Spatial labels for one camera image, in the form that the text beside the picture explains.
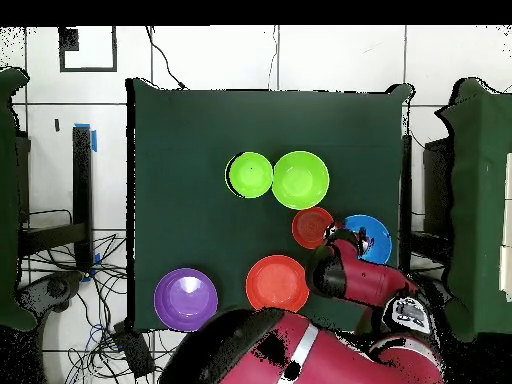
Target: purple bowl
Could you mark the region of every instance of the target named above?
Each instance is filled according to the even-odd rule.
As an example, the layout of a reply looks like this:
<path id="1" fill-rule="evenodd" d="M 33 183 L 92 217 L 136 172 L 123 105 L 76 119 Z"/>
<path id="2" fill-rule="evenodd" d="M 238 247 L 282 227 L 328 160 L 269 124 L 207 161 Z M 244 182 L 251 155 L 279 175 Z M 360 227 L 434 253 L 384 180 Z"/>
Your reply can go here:
<path id="1" fill-rule="evenodd" d="M 211 280 L 191 268 L 165 275 L 155 289 L 155 312 L 169 328 L 197 331 L 217 311 L 217 291 Z"/>

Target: blue bowl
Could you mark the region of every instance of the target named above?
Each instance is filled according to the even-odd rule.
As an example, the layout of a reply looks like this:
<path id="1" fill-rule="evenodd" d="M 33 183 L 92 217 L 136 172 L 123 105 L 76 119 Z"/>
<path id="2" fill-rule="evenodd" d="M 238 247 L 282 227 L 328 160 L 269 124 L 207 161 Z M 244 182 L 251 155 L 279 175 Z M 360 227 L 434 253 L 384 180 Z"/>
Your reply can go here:
<path id="1" fill-rule="evenodd" d="M 391 235 L 382 222 L 368 215 L 352 215 L 345 218 L 344 225 L 345 228 L 356 233 L 361 228 L 365 228 L 366 236 L 373 239 L 373 245 L 360 256 L 361 259 L 376 264 L 387 263 L 393 245 Z"/>

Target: white floor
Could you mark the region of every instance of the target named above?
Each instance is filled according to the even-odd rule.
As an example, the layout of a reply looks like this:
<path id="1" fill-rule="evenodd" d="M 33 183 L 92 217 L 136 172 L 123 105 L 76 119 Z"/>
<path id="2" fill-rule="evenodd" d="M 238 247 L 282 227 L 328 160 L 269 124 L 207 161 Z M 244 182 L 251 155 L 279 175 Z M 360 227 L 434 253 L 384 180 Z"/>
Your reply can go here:
<path id="1" fill-rule="evenodd" d="M 499 91 L 512 84 L 512 37 L 506 26 L 281 26 L 279 56 L 272 25 L 155 27 L 154 43 L 166 54 L 171 72 L 190 89 L 248 88 L 280 90 L 385 91 L 408 82 L 416 89 L 410 126 L 425 144 L 448 135 L 434 111 L 448 102 L 455 82 L 478 76 Z M 93 152 L 95 238 L 125 234 L 127 77 L 142 77 L 162 88 L 176 88 L 161 54 L 151 48 L 144 27 L 117 27 L 117 72 L 59 70 L 57 28 L 0 29 L 0 66 L 26 68 L 30 82 L 13 97 L 20 129 L 32 140 L 31 211 L 72 209 L 71 127 L 89 123 L 97 131 Z M 110 32 L 79 27 L 80 50 L 66 53 L 73 66 L 109 66 Z M 55 129 L 59 120 L 60 131 Z M 422 148 L 413 143 L 413 211 L 423 211 Z M 66 214 L 38 215 L 32 226 L 66 223 Z M 414 229 L 422 217 L 413 216 Z M 126 265 L 120 249 L 109 261 Z M 31 261 L 31 269 L 47 265 Z M 41 276 L 24 273 L 23 282 Z M 116 283 L 119 292 L 125 281 Z M 82 283 L 80 294 L 89 315 L 98 314 L 97 294 Z M 126 296 L 111 294 L 113 321 L 126 316 Z M 52 314 L 45 331 L 44 355 L 50 384 L 64 384 L 71 368 L 68 350 L 83 351 L 90 336 L 84 306 L 73 299 L 63 314 Z M 171 331 L 148 335 L 164 366 L 165 352 L 183 335 Z M 150 376 L 154 384 L 158 373 Z M 120 379 L 135 384 L 133 377 Z M 147 384 L 144 378 L 138 384 Z M 94 384 L 115 384 L 113 379 Z"/>

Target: green cloth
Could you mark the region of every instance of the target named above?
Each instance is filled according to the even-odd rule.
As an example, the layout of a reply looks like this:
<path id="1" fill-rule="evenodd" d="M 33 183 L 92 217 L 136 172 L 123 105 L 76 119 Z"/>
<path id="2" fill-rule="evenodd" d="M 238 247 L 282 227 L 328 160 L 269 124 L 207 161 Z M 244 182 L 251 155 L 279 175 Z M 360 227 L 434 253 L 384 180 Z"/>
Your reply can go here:
<path id="1" fill-rule="evenodd" d="M 396 265 L 402 103 L 409 85 L 388 93 L 168 91 L 134 80 L 135 327 L 165 328 L 154 311 L 159 280 L 176 268 L 208 275 L 219 311 L 249 307 L 245 279 L 272 254 L 302 265 L 311 254 L 292 237 L 297 211 L 269 190 L 233 195 L 224 180 L 238 152 L 274 164 L 307 150 L 327 165 L 330 187 L 319 206 L 334 217 L 372 215 L 393 235 Z M 310 294 L 299 311 L 313 322 L 353 330 L 363 307 Z"/>
<path id="2" fill-rule="evenodd" d="M 507 154 L 512 152 L 512 95 L 477 78 L 463 80 L 453 104 L 440 111 L 453 134 L 451 176 L 454 248 L 446 305 L 455 335 L 512 333 L 512 303 L 499 290 Z"/>
<path id="3" fill-rule="evenodd" d="M 11 96 L 25 86 L 28 77 L 16 68 L 0 69 L 0 325 L 21 331 L 35 328 L 37 321 L 15 299 L 18 274 L 19 189 L 16 158 L 16 115 Z"/>

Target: lime green bowl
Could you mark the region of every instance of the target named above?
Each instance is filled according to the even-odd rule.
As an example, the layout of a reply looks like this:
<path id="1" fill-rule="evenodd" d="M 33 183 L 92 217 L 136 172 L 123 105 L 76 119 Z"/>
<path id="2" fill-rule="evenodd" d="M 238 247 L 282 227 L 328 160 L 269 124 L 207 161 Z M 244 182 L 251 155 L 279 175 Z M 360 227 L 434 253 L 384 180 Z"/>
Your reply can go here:
<path id="1" fill-rule="evenodd" d="M 272 192 L 290 209 L 312 208 L 322 201 L 329 188 L 329 172 L 318 156 L 309 152 L 291 152 L 274 166 Z"/>
<path id="2" fill-rule="evenodd" d="M 235 155 L 226 166 L 225 180 L 229 189 L 240 197 L 254 199 L 272 186 L 272 164 L 254 152 Z"/>

